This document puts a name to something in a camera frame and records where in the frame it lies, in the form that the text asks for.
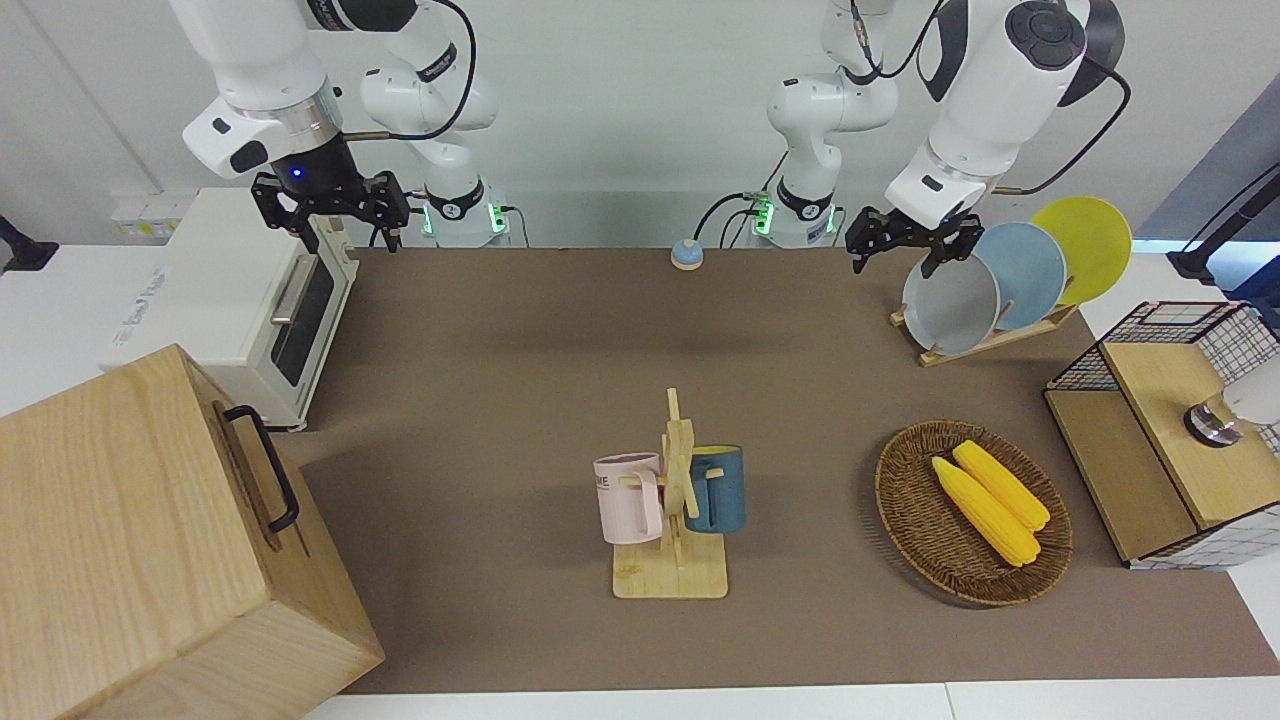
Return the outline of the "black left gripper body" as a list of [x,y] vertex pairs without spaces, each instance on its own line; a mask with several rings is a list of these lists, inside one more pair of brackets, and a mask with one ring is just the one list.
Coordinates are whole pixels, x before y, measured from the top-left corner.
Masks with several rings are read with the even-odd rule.
[[845,231],[845,249],[847,252],[887,252],[896,247],[972,252],[984,229],[975,213],[950,218],[931,229],[899,209],[878,211],[864,206]]

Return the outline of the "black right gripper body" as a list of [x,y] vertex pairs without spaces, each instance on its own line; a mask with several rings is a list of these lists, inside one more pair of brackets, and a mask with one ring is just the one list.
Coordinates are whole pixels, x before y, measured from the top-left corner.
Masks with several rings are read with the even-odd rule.
[[374,227],[410,223],[411,209],[394,173],[362,176],[343,135],[270,167],[250,188],[269,227],[302,227],[319,215],[353,217]]

